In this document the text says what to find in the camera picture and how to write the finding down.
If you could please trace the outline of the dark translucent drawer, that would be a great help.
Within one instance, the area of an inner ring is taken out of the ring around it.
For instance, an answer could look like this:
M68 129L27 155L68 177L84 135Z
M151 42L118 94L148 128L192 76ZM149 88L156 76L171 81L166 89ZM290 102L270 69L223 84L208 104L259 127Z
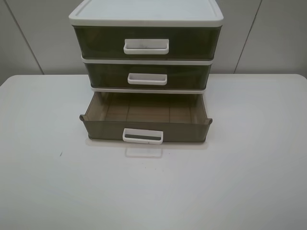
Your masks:
M75 26L84 59L212 60L220 27L99 27ZM128 55L125 39L167 39L163 55Z
M90 139L203 143L213 120L201 94L95 92L80 115Z
M211 65L86 64L91 86L110 89L204 90ZM130 84L129 74L153 74L164 85Z

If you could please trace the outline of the white plastic drawer cabinet frame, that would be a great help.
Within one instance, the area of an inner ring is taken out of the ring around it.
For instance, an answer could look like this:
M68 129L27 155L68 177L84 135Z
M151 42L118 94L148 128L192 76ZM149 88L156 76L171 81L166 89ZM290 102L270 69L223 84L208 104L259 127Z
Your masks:
M214 0L85 0L69 15L75 26L99 27L220 27L223 14ZM167 39L125 39L128 55L163 55L169 52ZM135 60L84 59L86 64L135 65L211 65L212 60ZM158 80L153 74L129 74L130 84L164 85L167 76ZM204 90L110 89L93 88L95 92L186 93Z

